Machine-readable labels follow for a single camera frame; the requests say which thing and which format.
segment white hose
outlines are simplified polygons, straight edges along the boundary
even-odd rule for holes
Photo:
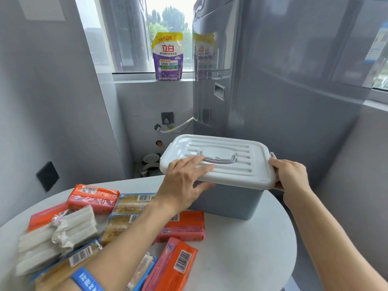
[[[184,125],[191,123],[193,120],[196,120],[196,119],[194,117],[192,117],[191,119],[189,119],[188,121],[182,123],[181,125],[177,126],[176,128],[173,128],[173,129],[170,129],[170,130],[167,130],[167,131],[163,131],[160,127],[158,127],[157,130],[159,132],[161,132],[161,133],[171,133],[171,132],[173,132],[173,131],[183,127]]]

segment pink soap package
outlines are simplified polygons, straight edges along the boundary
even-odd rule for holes
[[[164,270],[167,268],[168,262],[171,259],[174,249],[177,247],[179,242],[180,240],[174,237],[171,237],[168,240],[166,247],[163,249],[163,252],[160,255],[158,261],[156,262],[151,273],[148,275],[143,285],[142,291],[153,291],[157,287],[160,278],[164,273]]]

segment white round table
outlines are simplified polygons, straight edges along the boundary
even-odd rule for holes
[[[164,176],[96,184],[121,193],[156,192]],[[70,190],[51,196],[8,221],[0,228],[0,290],[26,290],[26,282],[14,277],[19,236],[30,216],[66,201]],[[286,211],[268,191],[263,193],[251,220],[205,214],[205,240],[188,242],[198,249],[185,291],[280,291],[296,261],[296,237]],[[160,254],[163,245],[150,248]]]

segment white lid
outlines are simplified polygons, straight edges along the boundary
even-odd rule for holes
[[[268,148],[259,142],[200,135],[181,135],[167,147],[160,159],[160,170],[167,172],[175,159],[205,155],[199,165],[214,163],[215,167],[200,181],[210,181],[258,190],[274,187],[276,173],[268,164]]]

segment plastic storage box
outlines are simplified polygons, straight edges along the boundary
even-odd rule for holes
[[[216,183],[214,189],[200,195],[192,210],[249,220],[255,213],[264,190],[274,187],[276,172],[268,164],[273,156],[259,142],[200,135],[181,135],[168,146],[160,159],[160,170],[168,164],[191,155],[205,155],[200,165],[215,167],[199,181]]]

